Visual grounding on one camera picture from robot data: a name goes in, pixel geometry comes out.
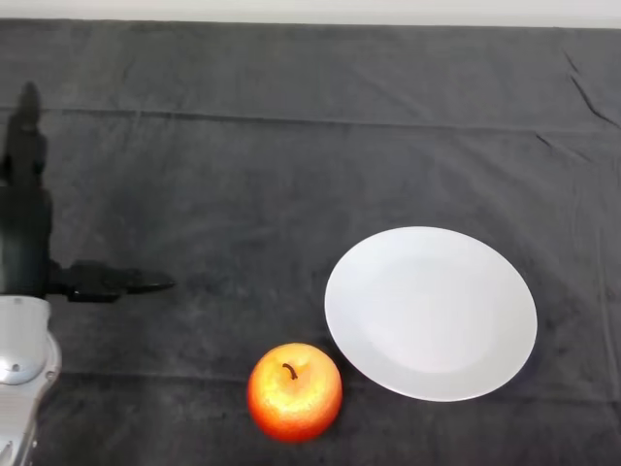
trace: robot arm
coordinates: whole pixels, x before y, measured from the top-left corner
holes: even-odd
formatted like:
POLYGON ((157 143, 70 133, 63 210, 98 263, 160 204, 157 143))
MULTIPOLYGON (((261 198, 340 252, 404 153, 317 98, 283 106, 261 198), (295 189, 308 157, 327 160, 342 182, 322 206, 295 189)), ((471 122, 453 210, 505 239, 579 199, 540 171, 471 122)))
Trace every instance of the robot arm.
POLYGON ((46 295, 108 303, 174 285, 165 274, 92 261, 63 269, 50 260, 52 202, 42 184, 48 145, 39 117, 39 94, 29 83, 0 155, 0 466, 30 464, 39 403, 60 373, 46 295))

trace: plate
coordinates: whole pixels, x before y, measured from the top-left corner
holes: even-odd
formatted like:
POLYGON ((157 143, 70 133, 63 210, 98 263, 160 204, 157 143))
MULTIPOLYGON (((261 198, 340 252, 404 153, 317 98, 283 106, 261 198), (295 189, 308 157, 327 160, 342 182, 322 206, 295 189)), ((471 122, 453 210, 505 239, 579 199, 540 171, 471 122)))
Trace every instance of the plate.
POLYGON ((519 273, 478 240, 431 227, 378 233, 337 264, 328 327, 364 375, 430 401, 475 398, 507 383, 537 336, 519 273))

